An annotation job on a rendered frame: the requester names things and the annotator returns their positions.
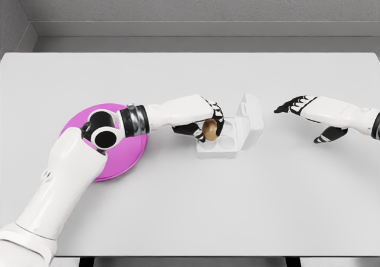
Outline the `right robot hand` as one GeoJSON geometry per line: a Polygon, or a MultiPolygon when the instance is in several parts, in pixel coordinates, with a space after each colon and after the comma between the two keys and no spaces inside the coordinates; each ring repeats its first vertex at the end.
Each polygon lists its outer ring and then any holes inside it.
{"type": "Polygon", "coordinates": [[[297,96],[274,110],[275,114],[293,113],[306,120],[327,125],[327,128],[314,139],[315,144],[333,142],[348,132],[347,121],[341,111],[347,103],[323,96],[297,96]]]}

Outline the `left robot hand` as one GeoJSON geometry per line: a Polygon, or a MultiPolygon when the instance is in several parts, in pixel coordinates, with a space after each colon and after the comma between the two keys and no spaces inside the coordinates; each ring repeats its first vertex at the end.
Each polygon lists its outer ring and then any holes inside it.
{"type": "Polygon", "coordinates": [[[220,136],[224,126],[224,114],[215,101],[194,94],[182,98],[179,108],[180,116],[185,120],[179,121],[179,118],[175,117],[175,126],[172,127],[174,133],[193,136],[197,141],[204,143],[206,139],[202,133],[203,123],[207,119],[214,119],[217,122],[217,137],[220,136]]]}

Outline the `brown egg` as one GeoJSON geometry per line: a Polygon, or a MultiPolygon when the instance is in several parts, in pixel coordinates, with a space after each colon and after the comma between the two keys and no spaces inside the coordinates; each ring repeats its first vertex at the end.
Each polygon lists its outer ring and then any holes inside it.
{"type": "Polygon", "coordinates": [[[214,119],[207,119],[202,126],[202,133],[206,140],[215,141],[217,139],[217,122],[214,119]]]}

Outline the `white egg box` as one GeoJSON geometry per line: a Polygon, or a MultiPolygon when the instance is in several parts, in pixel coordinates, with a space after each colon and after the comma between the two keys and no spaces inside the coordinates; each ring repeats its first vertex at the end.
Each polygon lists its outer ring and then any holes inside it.
{"type": "Polygon", "coordinates": [[[197,144],[197,157],[235,158],[239,151],[255,145],[264,130],[261,105],[256,96],[244,94],[235,117],[225,117],[221,135],[215,141],[197,144]]]}

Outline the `pink round plate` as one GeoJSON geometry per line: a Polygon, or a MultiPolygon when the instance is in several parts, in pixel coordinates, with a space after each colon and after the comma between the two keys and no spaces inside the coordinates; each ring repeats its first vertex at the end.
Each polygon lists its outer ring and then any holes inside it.
{"type": "MultiPolygon", "coordinates": [[[[70,118],[62,128],[60,135],[70,127],[80,128],[86,123],[91,112],[95,110],[109,110],[117,112],[126,108],[126,105],[116,103],[97,104],[78,112],[70,118]]],[[[115,178],[131,169],[142,157],[147,144],[148,135],[124,138],[116,147],[106,151],[107,162],[103,171],[94,179],[95,182],[115,178]]]]}

